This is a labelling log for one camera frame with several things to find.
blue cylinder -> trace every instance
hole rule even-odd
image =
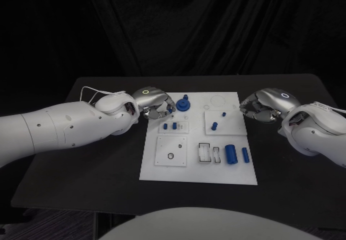
[[[214,123],[211,124],[210,129],[214,131],[214,130],[216,130],[216,127],[217,127],[217,123],[214,122]]]
[[[236,164],[237,163],[235,145],[226,145],[224,146],[224,156],[226,156],[226,163],[227,164]]]
[[[190,101],[188,101],[188,97],[187,95],[184,94],[183,95],[183,98],[180,100],[177,100],[175,102],[175,109],[180,111],[180,112],[184,112],[188,110],[190,108]]]
[[[243,162],[247,164],[250,162],[249,155],[247,155],[247,149],[243,147],[240,149],[240,151],[242,151],[242,156],[243,156]]]

black curtain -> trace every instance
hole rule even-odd
[[[346,109],[344,12],[340,0],[4,0],[0,116],[62,103],[87,76],[311,73]],[[28,161],[0,168],[0,224]]]

black table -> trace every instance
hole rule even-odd
[[[237,92],[239,100],[262,88],[289,92],[302,104],[335,107],[311,74],[82,77],[66,102],[79,100],[82,86],[129,94],[145,86],[165,92]],[[92,96],[86,90],[85,99]],[[346,229],[346,169],[322,155],[308,157],[278,135],[279,123],[245,119],[258,186],[139,181],[147,120],[119,136],[36,155],[18,185],[14,207],[85,210],[129,215],[175,207],[239,211],[291,225]]]

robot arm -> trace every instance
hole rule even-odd
[[[138,122],[144,107],[152,107],[152,110],[144,112],[149,119],[164,117],[164,113],[154,114],[155,109],[168,101],[174,111],[175,104],[160,89],[145,89],[149,94],[141,90],[142,95],[134,93],[134,97],[124,91],[98,91],[108,95],[98,100],[95,107],[83,101],[76,101],[0,117],[0,167],[31,154],[76,148],[108,135],[125,133]]]
[[[246,109],[252,103],[255,111]],[[346,118],[341,110],[314,102],[301,105],[295,97],[276,88],[265,88],[242,101],[243,115],[263,123],[282,118],[278,133],[291,146],[307,156],[322,154],[337,165],[346,167]]]

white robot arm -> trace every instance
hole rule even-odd
[[[139,89],[132,97],[124,91],[96,92],[108,95],[95,107],[76,101],[0,117],[0,167],[36,153],[76,148],[125,133],[138,122],[141,111],[147,119],[162,118],[175,111],[170,96],[154,87]],[[157,112],[164,101],[168,111]]]
[[[255,111],[246,109],[252,103]],[[322,154],[346,168],[346,112],[318,102],[301,105],[295,97],[276,88],[255,92],[240,103],[243,115],[263,123],[282,118],[278,133],[307,156]]]

